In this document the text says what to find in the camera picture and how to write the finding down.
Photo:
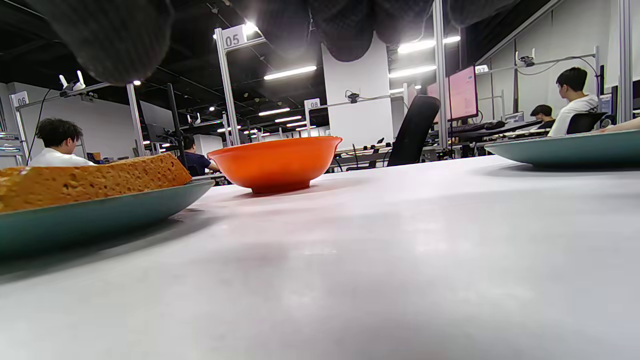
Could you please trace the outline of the person's right hand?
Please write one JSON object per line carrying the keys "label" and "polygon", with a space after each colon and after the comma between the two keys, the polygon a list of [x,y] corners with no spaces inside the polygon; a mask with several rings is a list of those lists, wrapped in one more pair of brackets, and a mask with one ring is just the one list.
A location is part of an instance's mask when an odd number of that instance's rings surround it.
{"label": "person's right hand", "polygon": [[[30,0],[78,63],[97,80],[123,86],[148,78],[170,47],[169,0]],[[233,0],[276,51],[299,55],[314,29],[330,55],[353,62],[373,37],[385,44],[418,40],[433,17],[432,0]]]}

